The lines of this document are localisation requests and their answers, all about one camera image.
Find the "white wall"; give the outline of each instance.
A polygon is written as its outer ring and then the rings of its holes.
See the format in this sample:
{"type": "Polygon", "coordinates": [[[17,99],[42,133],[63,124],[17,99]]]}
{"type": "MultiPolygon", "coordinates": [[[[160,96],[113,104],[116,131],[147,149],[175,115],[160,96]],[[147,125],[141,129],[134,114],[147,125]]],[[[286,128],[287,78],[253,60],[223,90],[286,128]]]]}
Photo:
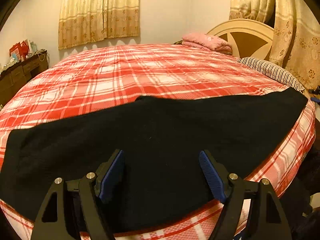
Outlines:
{"type": "Polygon", "coordinates": [[[122,44],[173,43],[187,32],[207,32],[228,20],[230,0],[140,0],[141,36],[110,39],[58,51],[61,0],[21,0],[0,32],[0,63],[26,38],[47,49],[50,66],[70,54],[122,44]]]}

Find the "cream wooden headboard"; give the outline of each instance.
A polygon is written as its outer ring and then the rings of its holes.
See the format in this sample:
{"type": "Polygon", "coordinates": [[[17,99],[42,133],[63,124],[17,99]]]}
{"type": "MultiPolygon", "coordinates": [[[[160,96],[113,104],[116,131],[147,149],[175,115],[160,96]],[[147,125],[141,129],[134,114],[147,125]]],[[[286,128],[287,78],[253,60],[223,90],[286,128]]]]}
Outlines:
{"type": "Polygon", "coordinates": [[[232,45],[234,57],[269,59],[273,28],[248,19],[234,19],[221,23],[208,32],[232,45]]]}

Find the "black cloth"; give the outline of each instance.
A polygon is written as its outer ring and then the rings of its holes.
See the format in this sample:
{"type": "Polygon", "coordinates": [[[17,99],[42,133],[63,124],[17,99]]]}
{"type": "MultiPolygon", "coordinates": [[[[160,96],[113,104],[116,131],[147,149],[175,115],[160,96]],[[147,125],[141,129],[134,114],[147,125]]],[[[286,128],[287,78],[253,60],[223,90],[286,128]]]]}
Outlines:
{"type": "Polygon", "coordinates": [[[280,197],[280,203],[291,230],[303,221],[303,213],[310,214],[312,212],[310,192],[297,177],[293,179],[280,197]]]}
{"type": "Polygon", "coordinates": [[[112,230],[172,222],[213,199],[198,163],[200,150],[210,150],[229,172],[244,178],[281,143],[306,103],[293,88],[199,100],[139,97],[13,130],[0,173],[0,198],[35,220],[56,177],[79,179],[118,148],[125,152],[124,176],[105,206],[112,230]]]}
{"type": "Polygon", "coordinates": [[[298,170],[297,177],[310,195],[320,192],[320,150],[312,146],[298,170]]]}

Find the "red plaid bedsheet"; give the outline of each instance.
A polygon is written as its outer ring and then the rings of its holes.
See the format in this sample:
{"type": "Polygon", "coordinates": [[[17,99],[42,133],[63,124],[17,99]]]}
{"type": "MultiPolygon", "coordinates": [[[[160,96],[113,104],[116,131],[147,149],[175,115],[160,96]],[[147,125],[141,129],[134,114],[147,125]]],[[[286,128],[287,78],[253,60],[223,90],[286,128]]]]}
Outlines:
{"type": "MultiPolygon", "coordinates": [[[[84,51],[36,76],[5,105],[0,112],[0,167],[12,129],[125,104],[139,95],[197,99],[263,95],[286,88],[232,56],[197,48],[161,44],[84,51]]],[[[268,178],[281,195],[314,141],[314,121],[315,106],[309,101],[278,149],[248,179],[268,178]]],[[[238,231],[245,227],[249,203],[244,202],[238,231]]],[[[3,201],[0,206],[18,235],[30,239],[33,223],[3,201]]],[[[213,200],[173,225],[116,236],[123,240],[207,239],[222,207],[213,200]]],[[[89,239],[85,233],[82,238],[89,239]]]]}

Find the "blue gripper pad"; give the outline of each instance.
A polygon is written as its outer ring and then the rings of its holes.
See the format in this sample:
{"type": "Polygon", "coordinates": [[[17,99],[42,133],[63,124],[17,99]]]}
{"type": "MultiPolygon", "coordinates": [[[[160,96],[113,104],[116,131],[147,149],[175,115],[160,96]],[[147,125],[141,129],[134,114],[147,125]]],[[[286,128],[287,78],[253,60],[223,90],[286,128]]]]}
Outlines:
{"type": "Polygon", "coordinates": [[[199,164],[214,198],[224,203],[227,200],[224,184],[204,151],[199,153],[199,164]]]}
{"type": "Polygon", "coordinates": [[[98,198],[106,204],[112,198],[112,191],[121,180],[124,169],[124,152],[121,150],[111,164],[108,172],[101,181],[101,190],[98,198]]]}

